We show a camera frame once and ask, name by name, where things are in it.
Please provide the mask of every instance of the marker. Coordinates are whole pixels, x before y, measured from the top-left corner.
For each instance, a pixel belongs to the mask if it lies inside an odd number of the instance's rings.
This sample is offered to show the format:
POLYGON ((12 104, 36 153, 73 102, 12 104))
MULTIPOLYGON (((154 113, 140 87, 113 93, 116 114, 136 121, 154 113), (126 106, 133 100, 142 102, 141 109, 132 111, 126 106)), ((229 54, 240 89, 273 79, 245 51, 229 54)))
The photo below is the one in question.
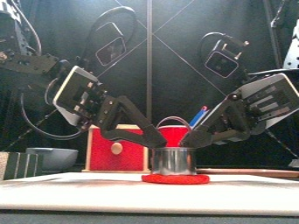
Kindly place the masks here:
POLYGON ((202 106, 197 115, 190 119, 190 123, 189 123, 190 127, 193 127, 197 124, 197 122, 200 121, 206 111, 208 111, 208 107, 202 106))

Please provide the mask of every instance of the black backdrop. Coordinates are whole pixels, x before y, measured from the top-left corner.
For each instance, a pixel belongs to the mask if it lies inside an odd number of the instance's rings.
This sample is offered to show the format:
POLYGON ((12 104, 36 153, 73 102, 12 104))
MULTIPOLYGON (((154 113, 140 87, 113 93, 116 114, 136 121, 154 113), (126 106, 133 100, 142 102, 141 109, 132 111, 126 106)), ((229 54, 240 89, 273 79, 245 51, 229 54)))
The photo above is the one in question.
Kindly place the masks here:
MULTIPOLYGON (((25 16, 41 40, 42 53, 74 63, 86 45, 85 39, 98 15, 120 5, 133 8, 137 30, 125 57, 112 66, 94 65, 93 73, 105 83, 109 94, 125 95, 141 112, 146 113, 146 54, 152 54, 152 115, 153 124, 166 116, 180 116, 189 121, 202 105, 214 107, 238 85, 240 71, 226 79, 208 71, 198 63, 197 44, 208 32, 222 32, 248 41, 241 64, 249 72, 276 68, 271 46, 264 2, 260 0, 153 0, 152 21, 146 20, 150 5, 145 0, 22 0, 25 16), (152 25, 152 47, 146 49, 148 23, 152 25)), ((271 0, 276 13, 280 1, 271 0)), ((279 51, 285 56, 296 19, 296 1, 287 11, 283 27, 277 31, 279 51)), ((113 18, 124 35, 130 32, 125 20, 113 18)), ((206 52, 214 40, 206 42, 206 52)), ((1 71, 1 149, 28 130, 17 108, 16 89, 33 78, 1 71)), ((42 119, 52 108, 44 106, 42 98, 25 97, 26 111, 33 121, 42 119)), ((281 121, 271 130, 287 146, 299 152, 296 142, 296 115, 281 121)), ((74 131, 58 114, 41 126, 57 135, 74 131)), ((9 151, 25 147, 61 147, 78 150, 78 163, 85 162, 86 134, 69 141, 53 141, 30 133, 9 151)), ((293 158, 265 134, 252 136, 245 142, 209 146, 198 150, 198 165, 281 166, 293 158)))

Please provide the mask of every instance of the red coaster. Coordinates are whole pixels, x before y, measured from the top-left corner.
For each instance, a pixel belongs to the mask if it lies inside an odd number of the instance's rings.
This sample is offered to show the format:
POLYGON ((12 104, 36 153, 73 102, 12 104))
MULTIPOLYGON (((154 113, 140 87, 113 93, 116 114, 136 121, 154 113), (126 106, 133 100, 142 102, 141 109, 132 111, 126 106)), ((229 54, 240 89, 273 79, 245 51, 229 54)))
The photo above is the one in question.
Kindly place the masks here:
POLYGON ((168 175, 149 174, 142 175, 141 179, 146 183, 166 184, 166 185, 201 185, 210 182, 210 178, 206 175, 168 175))

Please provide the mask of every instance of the white table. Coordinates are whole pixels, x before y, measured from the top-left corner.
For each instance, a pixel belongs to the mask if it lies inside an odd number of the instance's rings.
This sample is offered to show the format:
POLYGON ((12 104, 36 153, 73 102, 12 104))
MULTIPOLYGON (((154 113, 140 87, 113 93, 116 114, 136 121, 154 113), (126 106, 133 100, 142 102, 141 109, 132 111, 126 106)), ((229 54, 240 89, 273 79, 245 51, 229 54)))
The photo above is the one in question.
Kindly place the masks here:
POLYGON ((0 182, 0 209, 299 216, 299 182, 209 175, 206 185, 158 185, 141 174, 70 172, 0 182))

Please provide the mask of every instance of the bowl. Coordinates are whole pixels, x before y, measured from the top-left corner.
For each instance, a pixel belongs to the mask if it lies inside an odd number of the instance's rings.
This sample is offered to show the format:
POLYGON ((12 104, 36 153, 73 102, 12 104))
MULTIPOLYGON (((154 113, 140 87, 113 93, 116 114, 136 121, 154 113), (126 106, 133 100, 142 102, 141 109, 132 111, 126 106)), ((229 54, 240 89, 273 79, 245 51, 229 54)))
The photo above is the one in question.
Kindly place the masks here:
POLYGON ((69 169, 77 160, 78 151, 57 148, 26 148, 25 153, 42 155, 41 170, 61 172, 69 169))

